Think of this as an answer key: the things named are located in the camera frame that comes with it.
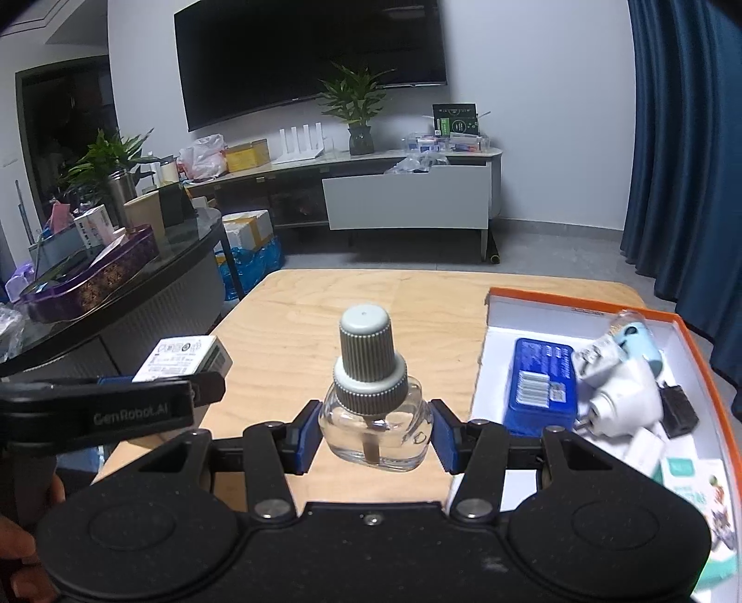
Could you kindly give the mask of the person's left hand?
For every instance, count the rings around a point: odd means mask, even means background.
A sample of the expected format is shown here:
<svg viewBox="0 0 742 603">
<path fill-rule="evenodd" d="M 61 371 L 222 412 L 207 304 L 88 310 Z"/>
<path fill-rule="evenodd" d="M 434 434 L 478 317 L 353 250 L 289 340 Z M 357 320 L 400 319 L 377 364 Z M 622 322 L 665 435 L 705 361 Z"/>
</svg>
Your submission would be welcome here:
<svg viewBox="0 0 742 603">
<path fill-rule="evenodd" d="M 39 562 L 34 536 L 1 513 L 1 600 L 46 603 L 58 596 Z"/>
</svg>

